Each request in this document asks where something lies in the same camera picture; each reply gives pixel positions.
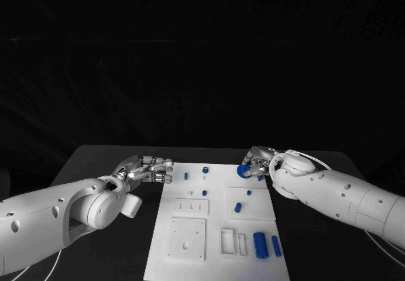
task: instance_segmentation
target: black table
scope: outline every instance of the black table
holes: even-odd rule
[[[246,149],[156,148],[84,145],[74,151],[51,183],[58,185],[110,174],[116,164],[138,154],[175,162],[239,165]],[[302,151],[329,168],[354,177],[361,174],[341,152]],[[386,257],[364,232],[332,220],[299,201],[283,198],[266,178],[279,239],[290,281],[405,280],[405,269]],[[61,250],[48,280],[142,280],[162,185],[142,183],[132,191],[142,199],[133,219],[118,215],[112,224]],[[34,264],[18,281],[43,281],[57,254]],[[9,281],[18,274],[0,277]]]

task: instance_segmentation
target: white platform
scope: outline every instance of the white platform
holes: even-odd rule
[[[208,168],[207,174],[203,174],[204,166]],[[174,163],[174,170],[169,172],[172,182],[171,184],[164,184],[162,188],[143,280],[289,280],[280,244],[279,250],[282,256],[275,257],[273,253],[272,235],[278,237],[275,221],[230,220],[227,217],[226,188],[237,187],[266,190],[265,180],[257,181],[256,177],[241,179],[236,174],[236,168],[236,165]],[[184,173],[188,173],[187,180],[184,180]],[[208,200],[208,215],[174,214],[175,198]],[[263,207],[263,212],[270,217],[273,210],[269,197],[267,200],[269,207]],[[167,238],[172,217],[204,220],[205,241],[203,261],[165,258],[165,251],[171,247],[171,245],[168,246]],[[220,229],[233,230],[234,253],[237,252],[237,234],[244,235],[244,258],[237,258],[237,255],[221,256]],[[254,257],[254,232],[265,234],[269,253],[267,259],[257,259]]]

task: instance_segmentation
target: black backdrop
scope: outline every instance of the black backdrop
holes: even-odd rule
[[[367,180],[394,165],[403,180],[399,1],[11,5],[11,193],[44,187],[82,144],[338,150]]]

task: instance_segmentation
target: robotic hand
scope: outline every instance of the robotic hand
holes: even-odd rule
[[[327,170],[316,170],[309,159]],[[337,171],[311,156],[253,146],[237,175],[269,176],[278,193],[405,248],[405,198]]]
[[[133,218],[141,182],[171,183],[169,159],[132,156],[109,176],[51,186],[0,201],[0,276],[64,249],[80,236],[112,223],[119,212]]]

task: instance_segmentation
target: white robotic arm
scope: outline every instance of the white robotic arm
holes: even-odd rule
[[[405,248],[405,198],[331,170],[327,165],[328,170],[318,171],[299,154],[253,146],[237,174],[240,177],[267,175],[283,197],[298,199],[328,217]]]
[[[171,183],[169,159],[132,156],[112,175],[61,184],[0,201],[0,276],[64,249],[80,236],[135,216],[141,181]]]

